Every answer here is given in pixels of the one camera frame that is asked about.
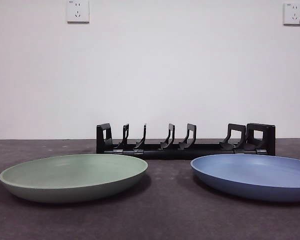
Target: wall outlet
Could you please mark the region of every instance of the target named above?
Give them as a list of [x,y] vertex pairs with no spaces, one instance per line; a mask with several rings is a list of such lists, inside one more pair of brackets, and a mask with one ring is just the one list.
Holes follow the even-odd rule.
[[283,5],[283,24],[300,26],[300,2],[287,2]]
[[68,23],[89,23],[89,0],[67,0],[66,19]]

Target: dish rack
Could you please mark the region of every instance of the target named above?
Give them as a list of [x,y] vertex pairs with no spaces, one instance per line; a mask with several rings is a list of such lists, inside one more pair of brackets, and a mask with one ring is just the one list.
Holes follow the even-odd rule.
[[[143,127],[143,137],[134,144],[128,143],[129,124],[123,126],[122,141],[113,144],[111,126],[104,123],[96,126],[96,153],[119,154],[141,159],[192,160],[215,154],[257,154],[276,155],[276,127],[274,125],[248,123],[228,124],[227,136],[219,143],[196,143],[197,126],[188,123],[185,138],[175,142],[176,127],[168,125],[166,139],[159,143],[146,143],[147,124]],[[232,131],[241,132],[238,143],[229,143]],[[255,131],[263,133],[262,139],[255,138]]]

